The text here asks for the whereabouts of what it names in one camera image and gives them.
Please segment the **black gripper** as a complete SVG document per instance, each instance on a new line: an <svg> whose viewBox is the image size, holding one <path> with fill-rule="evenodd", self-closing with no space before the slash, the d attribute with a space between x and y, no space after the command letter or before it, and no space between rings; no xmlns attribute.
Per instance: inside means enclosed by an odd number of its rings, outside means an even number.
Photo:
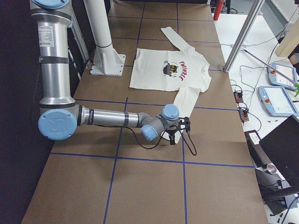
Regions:
<svg viewBox="0 0 299 224"><path fill-rule="evenodd" d="M167 133L170 138L170 145L175 145L175 133L179 132L182 135L184 130L187 135L190 136L191 122L188 117L179 117L178 121L170 125L167 129Z"/></svg>

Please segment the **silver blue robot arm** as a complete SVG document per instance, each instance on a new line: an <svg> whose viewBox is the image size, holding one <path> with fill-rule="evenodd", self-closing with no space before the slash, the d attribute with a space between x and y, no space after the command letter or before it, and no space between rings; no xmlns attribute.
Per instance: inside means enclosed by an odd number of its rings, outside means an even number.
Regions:
<svg viewBox="0 0 299 224"><path fill-rule="evenodd" d="M43 76L43 93L40 100L40 133L51 140L71 137L78 126L140 128L144 137L160 140L168 133L170 143L175 143L175 133L190 131L188 117L180 117L173 104L162 112L150 115L131 112L86 108L76 104L71 97L67 28L72 23L72 6L69 0L32 0L30 12L37 21L40 57Z"/></svg>

